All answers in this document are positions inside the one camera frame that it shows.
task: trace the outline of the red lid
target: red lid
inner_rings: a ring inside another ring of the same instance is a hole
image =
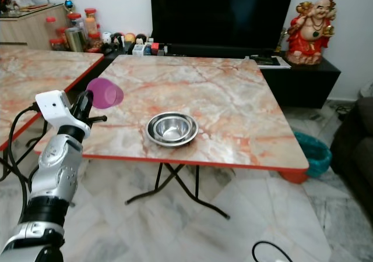
[[[93,52],[93,53],[97,53],[97,52],[100,52],[101,50],[99,48],[90,48],[87,50],[87,52]]]
[[[57,31],[60,33],[64,33],[66,29],[68,29],[68,27],[60,27],[60,28],[57,28]]]
[[[100,38],[100,32],[97,32],[97,33],[94,33],[94,34],[89,33],[88,37],[90,37],[90,38]]]
[[[51,44],[63,44],[64,43],[64,39],[50,39],[49,42]]]
[[[96,9],[95,8],[87,8],[87,9],[84,9],[84,11],[86,13],[96,13]]]
[[[55,22],[56,21],[56,18],[54,16],[48,16],[46,19],[45,19],[46,22]]]
[[[82,17],[82,15],[80,13],[69,13],[68,14],[69,19],[78,19],[80,17]]]

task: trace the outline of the purple plastic cup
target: purple plastic cup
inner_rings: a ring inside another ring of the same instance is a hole
[[[123,101],[123,90],[108,79],[98,77],[92,80],[87,90],[93,92],[93,106],[97,109],[107,109]]]

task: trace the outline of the dark couch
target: dark couch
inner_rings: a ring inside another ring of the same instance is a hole
[[[373,97],[356,102],[330,150],[332,169],[347,181],[373,218]]]

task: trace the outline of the marble floor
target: marble floor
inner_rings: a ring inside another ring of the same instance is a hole
[[[283,111],[294,130],[328,145],[340,125],[328,104]],[[35,162],[36,155],[29,156],[22,171]],[[373,261],[372,225],[331,169],[294,185],[273,171],[201,167],[200,199],[229,213],[229,221],[192,201],[176,180],[156,196],[125,206],[125,200],[153,189],[157,170],[151,163],[86,160],[75,207],[66,216],[65,261],[252,262],[258,240],[279,245],[294,262]],[[167,176],[164,170],[161,179]],[[194,167],[180,172],[191,191],[194,176]],[[11,176],[0,184],[0,246],[17,223],[20,203],[20,187]],[[257,258],[287,261],[270,246],[259,246]]]

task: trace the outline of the white wall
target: white wall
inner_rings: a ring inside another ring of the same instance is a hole
[[[84,13],[84,8],[97,8],[101,31],[133,32],[135,34],[150,34],[152,32],[150,0],[73,1],[76,11],[80,13]],[[284,27],[288,28],[290,20],[296,17],[295,7],[302,1],[317,0],[291,0]],[[360,87],[373,80],[372,3],[371,0],[335,1],[338,9],[337,19],[333,22],[336,35],[330,40],[329,48],[325,50],[324,56],[338,67],[342,74],[331,92],[330,98],[354,100],[357,98]]]

